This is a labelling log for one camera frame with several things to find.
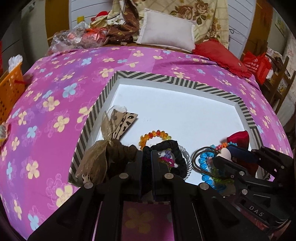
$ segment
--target pillow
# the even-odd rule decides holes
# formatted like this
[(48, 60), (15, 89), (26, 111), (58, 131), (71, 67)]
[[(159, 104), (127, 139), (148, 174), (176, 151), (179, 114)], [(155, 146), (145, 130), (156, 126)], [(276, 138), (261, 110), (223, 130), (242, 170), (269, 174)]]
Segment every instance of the pillow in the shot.
[(145, 8), (144, 24), (136, 43), (191, 52), (194, 49), (193, 29), (190, 20)]
[(250, 78), (252, 74), (248, 68), (226, 49), (218, 40), (210, 39), (201, 44), (196, 44), (193, 54), (201, 55), (215, 61), (220, 67), (236, 74), (240, 78)]

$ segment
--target yellow object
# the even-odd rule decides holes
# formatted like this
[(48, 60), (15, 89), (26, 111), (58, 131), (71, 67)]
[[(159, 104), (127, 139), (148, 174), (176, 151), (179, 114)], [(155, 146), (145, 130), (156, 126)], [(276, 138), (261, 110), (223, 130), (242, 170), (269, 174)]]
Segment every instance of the yellow object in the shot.
[(84, 16), (77, 17), (77, 23), (84, 21)]
[(0, 124), (6, 121), (14, 104), (25, 91), (21, 65), (22, 63), (10, 73), (6, 71), (0, 78)]

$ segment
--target bed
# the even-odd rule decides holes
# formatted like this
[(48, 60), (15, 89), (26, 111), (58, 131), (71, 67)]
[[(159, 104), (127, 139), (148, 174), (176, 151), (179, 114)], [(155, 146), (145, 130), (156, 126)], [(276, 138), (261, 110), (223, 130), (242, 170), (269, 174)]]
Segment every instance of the bed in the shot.
[[(1, 200), (24, 238), (77, 191), (68, 183), (77, 141), (99, 94), (121, 70), (200, 82), (241, 97), (264, 146), (292, 156), (254, 76), (241, 79), (205, 57), (152, 47), (101, 47), (44, 57), (24, 75), (31, 84), (7, 120), (12, 130), (0, 156)], [(128, 225), (122, 240), (174, 240), (169, 205), (127, 203), (123, 221)]]

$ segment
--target white pillow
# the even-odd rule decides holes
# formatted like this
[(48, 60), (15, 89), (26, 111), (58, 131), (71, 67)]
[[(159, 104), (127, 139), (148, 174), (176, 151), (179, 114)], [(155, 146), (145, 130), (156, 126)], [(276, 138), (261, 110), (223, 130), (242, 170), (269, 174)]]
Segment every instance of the white pillow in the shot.
[(145, 8), (136, 43), (191, 52), (195, 48), (193, 29), (190, 20)]

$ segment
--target clear plastic bag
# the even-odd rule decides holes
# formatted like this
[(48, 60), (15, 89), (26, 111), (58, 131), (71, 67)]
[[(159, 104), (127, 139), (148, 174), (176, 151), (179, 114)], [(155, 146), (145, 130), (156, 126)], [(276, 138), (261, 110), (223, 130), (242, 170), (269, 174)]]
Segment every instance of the clear plastic bag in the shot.
[(80, 22), (72, 30), (55, 33), (46, 56), (70, 49), (101, 47), (107, 40), (106, 35), (106, 28), (90, 28), (86, 22)]

